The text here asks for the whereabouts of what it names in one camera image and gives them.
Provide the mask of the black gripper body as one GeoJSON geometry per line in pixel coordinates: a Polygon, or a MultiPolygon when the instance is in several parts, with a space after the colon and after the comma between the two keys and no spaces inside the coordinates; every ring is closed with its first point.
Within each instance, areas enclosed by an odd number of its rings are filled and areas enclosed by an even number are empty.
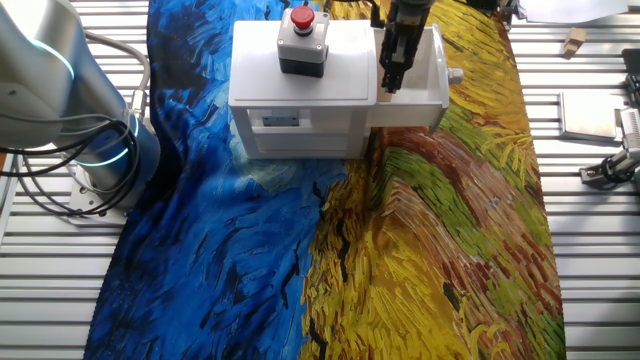
{"type": "Polygon", "coordinates": [[[415,53],[429,12],[429,5],[392,5],[386,18],[382,50],[415,53]]]}

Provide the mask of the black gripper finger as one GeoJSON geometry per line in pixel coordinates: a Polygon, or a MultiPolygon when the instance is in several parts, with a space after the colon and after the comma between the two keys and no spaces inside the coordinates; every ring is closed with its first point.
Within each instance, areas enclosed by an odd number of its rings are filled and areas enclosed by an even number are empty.
{"type": "Polygon", "coordinates": [[[405,73],[413,66],[413,57],[407,51],[403,51],[401,55],[397,56],[394,63],[396,64],[394,91],[397,92],[402,87],[405,73]]]}
{"type": "Polygon", "coordinates": [[[388,51],[382,49],[379,56],[379,64],[381,66],[381,88],[386,93],[394,93],[395,90],[393,89],[394,81],[392,79],[392,73],[388,70],[390,67],[389,62],[388,51]]]}

